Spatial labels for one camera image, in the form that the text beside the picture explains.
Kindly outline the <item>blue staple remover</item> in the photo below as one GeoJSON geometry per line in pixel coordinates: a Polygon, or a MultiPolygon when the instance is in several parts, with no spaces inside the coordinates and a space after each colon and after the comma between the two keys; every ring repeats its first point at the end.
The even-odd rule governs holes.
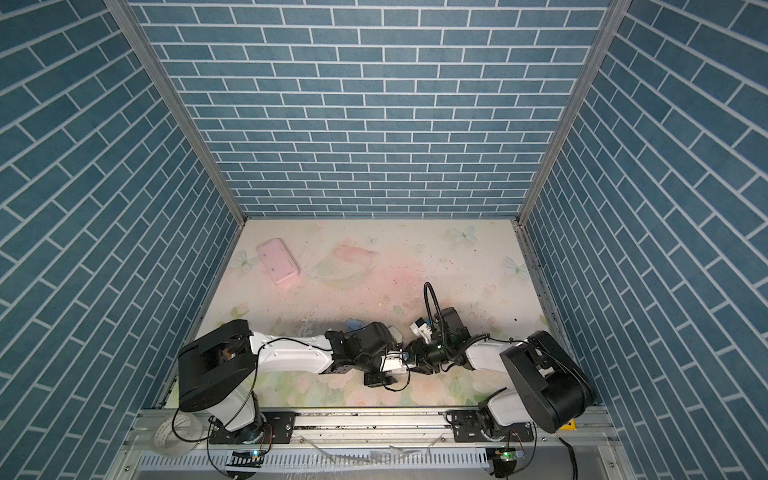
{"type": "Polygon", "coordinates": [[[350,319],[348,319],[348,320],[346,321],[346,329],[347,329],[349,332],[351,332],[351,331],[356,331],[356,330],[360,330],[360,329],[362,329],[363,327],[364,327],[364,324],[363,324],[363,323],[362,323],[360,320],[358,320],[358,319],[353,319],[353,318],[350,318],[350,319]]]}

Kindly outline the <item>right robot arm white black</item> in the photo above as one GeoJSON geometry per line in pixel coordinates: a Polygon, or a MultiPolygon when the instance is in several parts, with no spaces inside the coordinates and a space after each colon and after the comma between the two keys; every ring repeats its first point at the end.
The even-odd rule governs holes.
{"type": "Polygon", "coordinates": [[[509,375],[511,389],[503,388],[478,403],[477,422],[491,439],[525,423],[554,433],[595,403],[597,394],[590,381],[547,331],[523,340],[471,335],[453,308],[441,311],[435,320],[417,320],[411,330],[417,338],[401,355],[410,372],[445,373],[455,366],[509,375]]]}

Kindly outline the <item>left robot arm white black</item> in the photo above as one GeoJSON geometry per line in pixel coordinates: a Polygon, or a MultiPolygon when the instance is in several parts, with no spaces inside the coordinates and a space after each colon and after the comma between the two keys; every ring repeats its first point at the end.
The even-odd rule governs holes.
{"type": "Polygon", "coordinates": [[[228,432],[263,424],[255,383],[270,372],[363,373],[369,387],[388,387],[409,367],[402,345],[380,322],[314,337],[279,337],[232,320],[181,348],[178,408],[206,412],[228,432]]]}

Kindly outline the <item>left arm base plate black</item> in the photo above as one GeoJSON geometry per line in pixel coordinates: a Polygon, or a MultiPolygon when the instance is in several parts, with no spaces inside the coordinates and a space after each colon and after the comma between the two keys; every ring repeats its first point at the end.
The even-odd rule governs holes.
{"type": "Polygon", "coordinates": [[[214,445],[275,445],[288,444],[293,435],[297,414],[277,410],[261,412],[261,419],[238,430],[212,428],[208,441],[214,445]]]}

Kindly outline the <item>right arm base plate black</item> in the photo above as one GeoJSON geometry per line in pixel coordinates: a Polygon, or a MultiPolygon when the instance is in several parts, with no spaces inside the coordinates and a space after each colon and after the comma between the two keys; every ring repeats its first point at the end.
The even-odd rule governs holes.
{"type": "Polygon", "coordinates": [[[527,443],[532,442],[535,437],[530,422],[499,426],[488,413],[478,410],[448,410],[443,417],[456,443],[527,443]]]}

